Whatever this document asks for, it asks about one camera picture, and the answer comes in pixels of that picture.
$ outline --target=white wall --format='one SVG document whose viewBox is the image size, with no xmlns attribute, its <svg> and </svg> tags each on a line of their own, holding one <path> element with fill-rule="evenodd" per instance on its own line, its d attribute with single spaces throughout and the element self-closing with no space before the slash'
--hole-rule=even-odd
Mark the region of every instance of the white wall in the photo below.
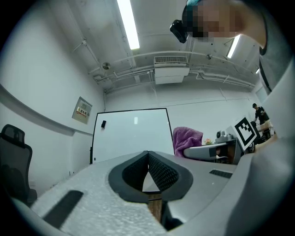
<svg viewBox="0 0 295 236">
<path fill-rule="evenodd" d="M 92 134 L 96 113 L 104 108 L 103 93 L 68 45 L 47 2 L 38 3 L 5 45 L 0 84 L 37 113 Z M 87 125 L 72 119 L 80 96 L 93 105 Z"/>
<path fill-rule="evenodd" d="M 167 107 L 172 129 L 187 126 L 213 141 L 239 117 L 255 117 L 253 95 L 239 86 L 197 81 L 158 85 L 156 93 L 158 101 L 149 84 L 114 91 L 106 96 L 106 111 Z"/>
<path fill-rule="evenodd" d="M 26 133 L 33 149 L 29 182 L 39 196 L 87 166 L 96 114 L 104 110 L 102 89 L 71 50 L 42 1 L 0 55 L 0 130 L 12 124 Z M 79 97 L 93 105 L 88 124 L 72 119 Z"/>
</svg>

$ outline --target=ceiling light fixture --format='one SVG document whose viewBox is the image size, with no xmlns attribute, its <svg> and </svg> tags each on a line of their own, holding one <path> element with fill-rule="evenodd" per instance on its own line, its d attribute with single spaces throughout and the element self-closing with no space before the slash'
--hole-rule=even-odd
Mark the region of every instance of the ceiling light fixture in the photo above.
<svg viewBox="0 0 295 236">
<path fill-rule="evenodd" d="M 232 45 L 231 45 L 230 51 L 229 51 L 229 53 L 227 54 L 227 57 L 228 57 L 228 58 L 231 58 L 232 55 L 234 54 L 234 51 L 235 51 L 235 49 L 236 49 L 236 46 L 237 46 L 237 44 L 238 44 L 238 42 L 239 42 L 240 37 L 241 37 L 241 35 L 238 35 L 238 36 L 235 37 L 234 42 L 233 42 Z"/>
<path fill-rule="evenodd" d="M 117 0 L 130 49 L 138 49 L 139 41 L 130 0 Z"/>
</svg>

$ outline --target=air conditioning unit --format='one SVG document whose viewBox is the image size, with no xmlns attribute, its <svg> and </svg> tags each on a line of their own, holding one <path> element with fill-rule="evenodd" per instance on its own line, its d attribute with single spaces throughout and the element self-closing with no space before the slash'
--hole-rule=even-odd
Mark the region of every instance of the air conditioning unit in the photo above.
<svg viewBox="0 0 295 236">
<path fill-rule="evenodd" d="M 189 74 L 187 57 L 154 57 L 153 63 L 156 84 L 181 83 L 184 77 Z"/>
</svg>

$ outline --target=purple cloth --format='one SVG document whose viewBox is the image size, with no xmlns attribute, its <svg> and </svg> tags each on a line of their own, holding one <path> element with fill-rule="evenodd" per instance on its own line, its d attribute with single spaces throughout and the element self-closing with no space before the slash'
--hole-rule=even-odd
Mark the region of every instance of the purple cloth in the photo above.
<svg viewBox="0 0 295 236">
<path fill-rule="evenodd" d="M 173 149 L 178 157 L 183 156 L 183 150 L 202 146 L 203 133 L 188 127 L 177 127 L 173 131 Z"/>
</svg>

